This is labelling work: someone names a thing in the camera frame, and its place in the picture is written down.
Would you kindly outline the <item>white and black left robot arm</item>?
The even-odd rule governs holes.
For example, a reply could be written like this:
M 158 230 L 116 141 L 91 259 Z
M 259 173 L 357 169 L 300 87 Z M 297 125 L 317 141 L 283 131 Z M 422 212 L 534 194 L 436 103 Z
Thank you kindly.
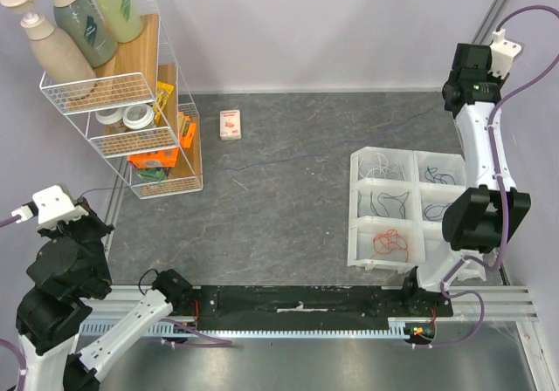
M 17 308 L 18 390 L 97 390 L 153 324 L 190 309 L 191 284 L 174 270 L 162 271 L 107 333 L 75 351 L 79 329 L 93 311 L 85 299 L 102 300 L 111 291 L 102 239 L 114 226 L 59 185 L 37 192 L 12 214 L 21 222 L 37 218 L 38 234 L 48 240 L 26 271 L 34 286 Z

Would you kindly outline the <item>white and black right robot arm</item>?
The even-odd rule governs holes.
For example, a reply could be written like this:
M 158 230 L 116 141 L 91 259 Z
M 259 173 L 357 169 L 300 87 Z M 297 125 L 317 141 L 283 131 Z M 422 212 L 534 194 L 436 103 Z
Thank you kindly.
M 463 149 L 466 190 L 444 213 L 435 257 L 404 279 L 399 301 L 410 315 L 449 304 L 443 290 L 467 264 L 484 266 L 486 254 L 502 250 L 530 209 L 529 194 L 508 170 L 500 131 L 500 90 L 520 53 L 506 39 L 456 48 L 442 97 Z

